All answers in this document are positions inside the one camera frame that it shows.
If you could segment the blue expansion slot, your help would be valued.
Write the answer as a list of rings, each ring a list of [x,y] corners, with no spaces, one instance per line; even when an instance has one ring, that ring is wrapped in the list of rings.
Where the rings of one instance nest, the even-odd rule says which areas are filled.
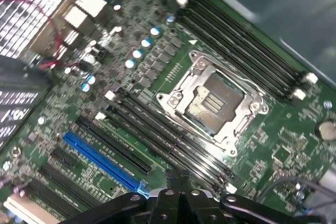
[[[118,165],[115,165],[108,158],[96,151],[75,133],[68,131],[63,135],[62,139],[90,162],[94,163],[98,168],[102,169],[105,173],[114,178],[126,189],[132,192],[137,192],[145,198],[149,198],[150,193],[146,190],[144,182],[140,182],[133,178]]]

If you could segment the long black expansion slot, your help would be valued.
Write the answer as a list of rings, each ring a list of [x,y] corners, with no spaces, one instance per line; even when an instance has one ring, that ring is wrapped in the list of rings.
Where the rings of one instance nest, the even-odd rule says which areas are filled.
[[[123,144],[121,144],[115,137],[109,135],[104,130],[97,127],[94,123],[88,121],[83,116],[79,116],[76,119],[76,124],[87,133],[94,136],[101,143],[103,143],[109,150],[118,153],[120,156],[125,158],[134,167],[136,167],[142,174],[148,175],[152,171],[152,167],[136,153],[129,150]]]
[[[33,192],[39,199],[56,210],[66,219],[80,214],[80,211],[66,200],[62,199],[57,193],[53,192],[46,185],[36,179],[32,179],[28,189]]]
[[[89,209],[102,204],[102,202],[83,190],[71,179],[63,175],[60,171],[56,170],[49,164],[43,165],[39,169],[39,173],[47,177],[58,187],[65,190],[71,197],[78,200],[81,204]]]

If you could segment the green motherboard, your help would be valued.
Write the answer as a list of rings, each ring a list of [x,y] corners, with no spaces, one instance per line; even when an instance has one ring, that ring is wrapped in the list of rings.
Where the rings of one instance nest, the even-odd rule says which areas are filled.
[[[3,206],[12,194],[29,198],[61,222],[67,220],[28,189],[32,179],[46,185],[80,213],[89,210],[39,173],[46,164],[102,204],[136,193],[68,145],[62,139],[68,131],[144,182],[149,192],[167,187],[167,170],[187,170],[170,168],[144,175],[76,124],[76,119],[83,116],[97,126],[97,113],[107,114],[106,92],[121,88],[185,132],[237,176],[215,193],[187,170],[194,189],[204,191],[217,202],[223,194],[236,194],[288,216],[316,215],[324,217],[324,224],[336,224],[336,141],[323,141],[318,130],[322,122],[336,122],[336,91],[327,83],[319,81],[291,95],[290,102],[264,92],[269,112],[257,115],[236,143],[237,156],[229,157],[219,147],[169,120],[156,99],[158,93],[170,92],[179,82],[191,62],[190,51],[224,61],[177,20],[166,23],[166,16],[173,14],[175,0],[111,0],[97,17],[75,1],[0,0],[0,55],[38,67],[53,81],[50,91],[0,153],[0,224],[27,224]],[[64,14],[72,6],[86,13],[94,26],[77,30],[67,23]],[[154,26],[161,28],[159,37],[150,34]],[[146,37],[152,40],[150,48],[141,46]],[[136,49],[143,50],[140,60],[132,56]],[[134,69],[125,67],[128,59],[136,62]],[[89,75],[94,75],[96,82],[90,85],[89,92],[82,92],[80,86]],[[57,147],[78,160],[75,168],[68,169],[51,157]]]

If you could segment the silver CPU socket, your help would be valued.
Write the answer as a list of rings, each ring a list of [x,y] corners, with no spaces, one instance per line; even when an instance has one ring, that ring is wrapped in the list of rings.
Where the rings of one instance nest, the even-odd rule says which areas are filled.
[[[210,54],[192,50],[188,56],[179,82],[156,99],[169,120],[235,157],[242,133],[257,115],[269,112],[265,93]]]

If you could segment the short black expansion slot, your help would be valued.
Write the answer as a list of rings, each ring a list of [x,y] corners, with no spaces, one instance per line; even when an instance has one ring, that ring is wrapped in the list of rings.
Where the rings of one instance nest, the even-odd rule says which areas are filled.
[[[50,155],[68,169],[73,169],[78,164],[78,160],[75,157],[60,147],[55,148]]]

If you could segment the white expansion slot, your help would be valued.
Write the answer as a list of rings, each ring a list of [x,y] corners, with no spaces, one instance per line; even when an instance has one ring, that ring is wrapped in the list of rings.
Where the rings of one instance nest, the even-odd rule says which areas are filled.
[[[27,197],[10,195],[3,206],[27,224],[59,224],[61,221]]]

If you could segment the silver coin battery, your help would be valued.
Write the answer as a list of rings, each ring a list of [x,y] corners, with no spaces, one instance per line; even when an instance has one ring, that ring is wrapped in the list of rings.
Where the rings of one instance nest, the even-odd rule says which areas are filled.
[[[323,141],[336,141],[336,122],[322,122],[319,125],[318,130]]]

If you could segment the silver rear port block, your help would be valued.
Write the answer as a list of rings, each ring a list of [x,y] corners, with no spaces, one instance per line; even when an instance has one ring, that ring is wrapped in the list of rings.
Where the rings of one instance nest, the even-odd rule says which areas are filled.
[[[105,0],[76,0],[75,3],[92,17],[97,17],[107,5]]]
[[[64,14],[64,19],[77,30],[94,26],[94,22],[90,19],[90,17],[77,6],[69,7]]]

